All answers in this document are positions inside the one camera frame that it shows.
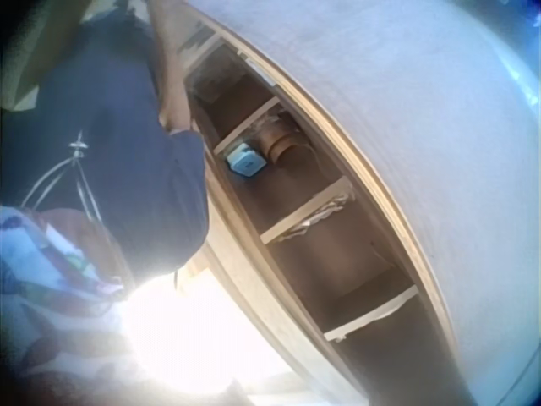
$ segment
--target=patterned cloth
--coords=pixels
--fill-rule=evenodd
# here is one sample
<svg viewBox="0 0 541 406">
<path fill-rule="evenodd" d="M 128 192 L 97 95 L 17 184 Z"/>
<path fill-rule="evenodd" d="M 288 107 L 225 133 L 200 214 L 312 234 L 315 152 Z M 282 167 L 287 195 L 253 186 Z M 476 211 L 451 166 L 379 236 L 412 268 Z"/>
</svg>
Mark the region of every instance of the patterned cloth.
<svg viewBox="0 0 541 406">
<path fill-rule="evenodd" d="M 72 404 L 146 379 L 123 328 L 131 282 L 119 252 L 77 211 L 0 207 L 3 359 L 40 403 Z"/>
</svg>

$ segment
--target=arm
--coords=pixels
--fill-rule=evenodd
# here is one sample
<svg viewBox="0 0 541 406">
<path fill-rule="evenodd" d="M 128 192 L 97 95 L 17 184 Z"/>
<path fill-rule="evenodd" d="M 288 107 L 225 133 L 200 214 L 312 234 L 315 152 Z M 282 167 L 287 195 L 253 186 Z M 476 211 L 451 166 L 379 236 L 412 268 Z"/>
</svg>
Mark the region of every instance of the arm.
<svg viewBox="0 0 541 406">
<path fill-rule="evenodd" d="M 160 123 L 168 131 L 189 129 L 188 97 L 176 41 L 176 17 L 183 11 L 183 1 L 148 0 L 148 8 L 161 64 Z"/>
</svg>

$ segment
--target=bright window light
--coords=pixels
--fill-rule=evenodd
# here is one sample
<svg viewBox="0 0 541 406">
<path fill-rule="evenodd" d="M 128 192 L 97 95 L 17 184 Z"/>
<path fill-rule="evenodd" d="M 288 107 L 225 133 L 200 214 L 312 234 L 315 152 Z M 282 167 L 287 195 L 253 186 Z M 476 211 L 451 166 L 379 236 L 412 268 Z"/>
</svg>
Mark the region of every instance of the bright window light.
<svg viewBox="0 0 541 406">
<path fill-rule="evenodd" d="M 141 286 L 127 305 L 127 329 L 139 362 L 179 392 L 211 395 L 288 373 L 210 270 L 174 287 L 173 275 Z"/>
</svg>

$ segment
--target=small blue container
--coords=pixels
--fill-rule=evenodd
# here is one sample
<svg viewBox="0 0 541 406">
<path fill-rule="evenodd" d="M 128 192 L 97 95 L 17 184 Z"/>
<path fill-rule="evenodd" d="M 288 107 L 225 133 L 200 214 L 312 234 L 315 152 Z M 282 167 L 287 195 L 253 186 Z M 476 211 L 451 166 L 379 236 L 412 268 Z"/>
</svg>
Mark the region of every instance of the small blue container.
<svg viewBox="0 0 541 406">
<path fill-rule="evenodd" d="M 227 163 L 232 171 L 247 177 L 254 176 L 267 164 L 260 154 L 244 142 L 227 156 Z"/>
</svg>

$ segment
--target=dark blue shirt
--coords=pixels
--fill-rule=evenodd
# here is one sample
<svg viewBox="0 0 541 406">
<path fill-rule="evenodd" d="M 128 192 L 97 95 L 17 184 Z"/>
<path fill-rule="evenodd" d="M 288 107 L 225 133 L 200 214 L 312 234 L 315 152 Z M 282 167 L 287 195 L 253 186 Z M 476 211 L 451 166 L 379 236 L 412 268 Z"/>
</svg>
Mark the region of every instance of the dark blue shirt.
<svg viewBox="0 0 541 406">
<path fill-rule="evenodd" d="M 82 131 L 90 189 L 138 283 L 182 266 L 208 229 L 203 141 L 160 126 L 155 61 L 148 26 L 120 12 L 93 20 L 40 84 L 36 108 L 4 115 L 2 128 L 6 206 L 20 206 L 70 157 Z M 83 210 L 75 176 L 68 171 L 37 209 Z"/>
</svg>

